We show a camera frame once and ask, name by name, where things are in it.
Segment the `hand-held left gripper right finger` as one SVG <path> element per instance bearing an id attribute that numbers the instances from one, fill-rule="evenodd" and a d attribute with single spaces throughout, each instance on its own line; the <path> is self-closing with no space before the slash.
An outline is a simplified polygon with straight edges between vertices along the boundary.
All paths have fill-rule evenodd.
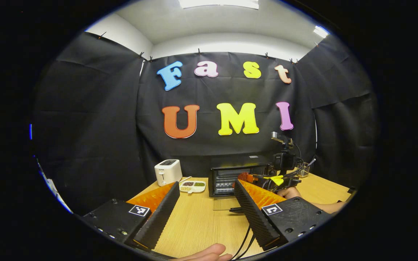
<path id="1" fill-rule="evenodd" d="M 239 179 L 234 195 L 264 251 L 296 241 L 333 217 L 301 197 L 285 199 Z"/>

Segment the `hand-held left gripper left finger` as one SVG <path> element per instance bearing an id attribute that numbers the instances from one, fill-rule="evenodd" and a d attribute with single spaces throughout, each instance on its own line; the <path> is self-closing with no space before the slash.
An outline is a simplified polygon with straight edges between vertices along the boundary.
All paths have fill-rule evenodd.
<path id="1" fill-rule="evenodd" d="M 113 241 L 153 250 L 179 197 L 179 182 L 173 182 L 128 201 L 111 199 L 80 220 Z"/>

